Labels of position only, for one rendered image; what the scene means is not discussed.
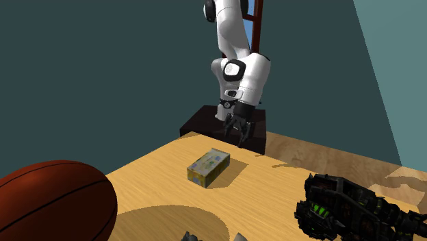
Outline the black green toy blaster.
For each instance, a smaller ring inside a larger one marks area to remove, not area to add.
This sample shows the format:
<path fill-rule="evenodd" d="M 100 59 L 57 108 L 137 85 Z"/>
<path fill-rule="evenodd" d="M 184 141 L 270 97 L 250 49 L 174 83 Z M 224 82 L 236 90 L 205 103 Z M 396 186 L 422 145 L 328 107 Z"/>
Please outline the black green toy blaster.
<path fill-rule="evenodd" d="M 299 228 L 311 238 L 333 241 L 413 241 L 427 238 L 427 214 L 404 212 L 375 192 L 343 177 L 309 175 L 304 201 L 296 205 Z"/>

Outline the yellow printed box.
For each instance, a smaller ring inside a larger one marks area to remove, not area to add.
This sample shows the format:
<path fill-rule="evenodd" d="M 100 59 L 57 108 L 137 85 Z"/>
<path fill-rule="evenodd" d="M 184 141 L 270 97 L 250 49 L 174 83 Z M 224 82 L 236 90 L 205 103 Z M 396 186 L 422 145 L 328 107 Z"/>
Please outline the yellow printed box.
<path fill-rule="evenodd" d="M 207 188 L 230 164 L 231 155 L 212 148 L 187 167 L 187 179 Z"/>

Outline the brown framed window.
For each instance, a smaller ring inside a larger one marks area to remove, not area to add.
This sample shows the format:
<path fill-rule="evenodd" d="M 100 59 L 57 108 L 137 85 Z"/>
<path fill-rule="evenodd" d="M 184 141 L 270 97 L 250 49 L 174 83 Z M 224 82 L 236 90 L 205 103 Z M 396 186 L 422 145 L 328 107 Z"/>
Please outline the brown framed window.
<path fill-rule="evenodd" d="M 248 0 L 248 10 L 244 17 L 246 22 L 252 23 L 250 49 L 252 52 L 259 52 L 261 40 L 261 24 L 263 16 L 264 0 Z"/>

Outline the dark robot stand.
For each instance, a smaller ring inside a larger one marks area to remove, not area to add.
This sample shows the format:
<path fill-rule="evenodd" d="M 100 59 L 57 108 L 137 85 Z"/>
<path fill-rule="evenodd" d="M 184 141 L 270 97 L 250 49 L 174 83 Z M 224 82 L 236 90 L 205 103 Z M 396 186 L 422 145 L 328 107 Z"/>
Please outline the dark robot stand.
<path fill-rule="evenodd" d="M 227 142 L 237 146 L 240 133 L 233 129 L 230 134 L 224 136 L 223 122 L 214 117 L 217 107 L 213 105 L 202 106 L 181 128 L 180 136 L 190 133 L 191 131 L 216 140 Z M 253 151 L 258 154 L 265 154 L 266 151 L 266 111 L 255 110 L 251 121 L 255 123 L 255 130 L 252 138 L 241 143 L 240 147 Z"/>

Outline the brown basketball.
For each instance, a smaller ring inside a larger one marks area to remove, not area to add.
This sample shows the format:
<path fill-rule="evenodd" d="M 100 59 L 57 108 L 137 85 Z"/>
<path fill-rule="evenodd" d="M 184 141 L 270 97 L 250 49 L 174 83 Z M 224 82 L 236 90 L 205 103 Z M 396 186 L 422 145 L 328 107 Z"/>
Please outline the brown basketball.
<path fill-rule="evenodd" d="M 0 179 L 0 241 L 108 241 L 117 213 L 110 180 L 82 162 L 41 162 Z"/>

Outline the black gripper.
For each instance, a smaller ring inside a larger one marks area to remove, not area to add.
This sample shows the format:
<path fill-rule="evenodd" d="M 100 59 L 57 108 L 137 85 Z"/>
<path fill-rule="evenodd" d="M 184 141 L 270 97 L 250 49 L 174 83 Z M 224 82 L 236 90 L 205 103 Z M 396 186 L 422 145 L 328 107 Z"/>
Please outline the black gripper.
<path fill-rule="evenodd" d="M 255 123 L 250 120 L 254 110 L 255 107 L 253 105 L 238 101 L 233 113 L 228 113 L 225 117 L 223 123 L 225 137 L 229 136 L 232 128 L 241 127 L 238 147 L 241 147 L 245 141 L 253 137 Z"/>

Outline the dark grey jagged object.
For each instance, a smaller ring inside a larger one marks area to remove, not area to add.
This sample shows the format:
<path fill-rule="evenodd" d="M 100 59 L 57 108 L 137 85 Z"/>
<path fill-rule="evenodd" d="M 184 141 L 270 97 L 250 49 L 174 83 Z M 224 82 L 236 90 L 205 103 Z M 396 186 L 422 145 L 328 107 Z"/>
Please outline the dark grey jagged object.
<path fill-rule="evenodd" d="M 189 231 L 186 231 L 181 241 L 202 241 L 202 240 L 199 240 L 197 236 L 190 234 Z"/>

